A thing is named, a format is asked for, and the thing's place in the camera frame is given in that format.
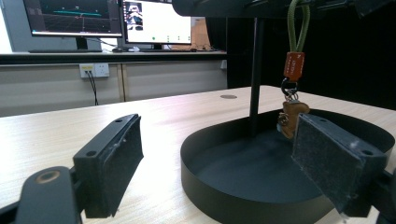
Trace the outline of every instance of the wooden table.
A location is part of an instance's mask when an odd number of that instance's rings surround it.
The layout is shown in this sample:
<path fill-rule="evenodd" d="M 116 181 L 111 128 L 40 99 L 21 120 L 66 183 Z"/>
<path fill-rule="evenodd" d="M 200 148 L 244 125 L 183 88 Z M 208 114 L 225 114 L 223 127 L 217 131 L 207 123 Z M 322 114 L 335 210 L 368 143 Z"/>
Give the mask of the wooden table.
<path fill-rule="evenodd" d="M 224 99 L 221 95 L 234 95 Z M 312 108 L 364 119 L 396 136 L 396 111 L 299 93 Z M 141 161 L 115 217 L 85 223 L 216 223 L 197 209 L 181 187 L 179 151 L 184 139 L 204 127 L 249 115 L 250 88 L 212 91 L 166 98 L 100 105 L 0 119 L 0 207 L 19 199 L 24 180 L 51 166 L 73 166 L 73 156 L 109 122 L 137 113 L 142 117 Z M 280 89 L 261 87 L 259 113 L 278 110 Z M 392 153 L 388 171 L 396 165 Z M 347 223 L 375 223 L 350 218 Z M 333 210 L 320 220 L 344 223 Z"/>

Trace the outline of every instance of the black metal pole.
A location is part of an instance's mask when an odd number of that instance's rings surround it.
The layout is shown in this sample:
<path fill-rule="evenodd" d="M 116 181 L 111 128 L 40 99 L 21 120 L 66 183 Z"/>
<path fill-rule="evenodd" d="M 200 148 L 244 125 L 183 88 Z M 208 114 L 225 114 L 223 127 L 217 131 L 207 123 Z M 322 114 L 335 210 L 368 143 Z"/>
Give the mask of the black metal pole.
<path fill-rule="evenodd" d="M 264 18 L 254 19 L 254 46 L 253 65 L 251 74 L 251 95 L 250 95 L 250 134 L 256 136 L 257 115 L 259 113 L 260 85 L 262 75 L 262 46 L 264 37 Z"/>

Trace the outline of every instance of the metal key ring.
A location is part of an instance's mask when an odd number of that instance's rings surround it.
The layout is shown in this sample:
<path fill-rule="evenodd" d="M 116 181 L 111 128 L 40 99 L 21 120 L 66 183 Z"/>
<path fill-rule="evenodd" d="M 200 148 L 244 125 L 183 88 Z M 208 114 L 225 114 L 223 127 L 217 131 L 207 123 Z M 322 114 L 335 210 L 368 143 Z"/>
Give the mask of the metal key ring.
<path fill-rule="evenodd" d="M 288 84 L 290 84 L 290 83 L 295 85 L 294 88 L 293 89 L 286 89 L 286 86 Z M 288 77 L 285 77 L 283 79 L 282 84 L 281 84 L 280 87 L 281 87 L 281 90 L 282 90 L 283 94 L 285 94 L 286 96 L 294 95 L 298 91 L 298 88 L 299 88 L 298 87 L 298 82 L 289 82 L 289 78 Z"/>

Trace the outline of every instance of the keychain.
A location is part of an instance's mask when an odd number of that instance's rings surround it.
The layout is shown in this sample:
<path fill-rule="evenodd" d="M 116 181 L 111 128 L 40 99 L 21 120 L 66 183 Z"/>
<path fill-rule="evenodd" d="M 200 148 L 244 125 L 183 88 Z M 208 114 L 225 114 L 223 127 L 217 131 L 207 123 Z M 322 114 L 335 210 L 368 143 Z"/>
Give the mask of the keychain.
<path fill-rule="evenodd" d="M 300 113 L 309 113 L 309 106 L 302 103 L 298 99 L 298 80 L 303 74 L 304 53 L 303 46 L 305 42 L 306 32 L 308 30 L 310 12 L 309 6 L 302 6 L 303 25 L 300 32 L 300 38 L 296 43 L 294 28 L 294 11 L 299 2 L 303 0 L 292 0 L 288 12 L 288 28 L 290 40 L 290 52 L 288 52 L 285 62 L 283 74 L 285 78 L 281 84 L 281 90 L 285 94 L 286 101 L 283 102 L 283 112 L 279 113 L 277 119 L 277 129 L 287 138 L 294 136 L 297 127 L 298 115 Z"/>

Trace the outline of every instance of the white wall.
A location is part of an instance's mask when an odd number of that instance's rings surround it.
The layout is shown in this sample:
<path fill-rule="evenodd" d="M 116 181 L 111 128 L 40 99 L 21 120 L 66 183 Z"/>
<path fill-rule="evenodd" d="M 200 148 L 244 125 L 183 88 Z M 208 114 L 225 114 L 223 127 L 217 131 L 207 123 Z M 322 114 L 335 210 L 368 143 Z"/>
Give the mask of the white wall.
<path fill-rule="evenodd" d="M 6 23 L 4 22 L 3 11 L 0 9 L 0 53 L 11 53 Z"/>

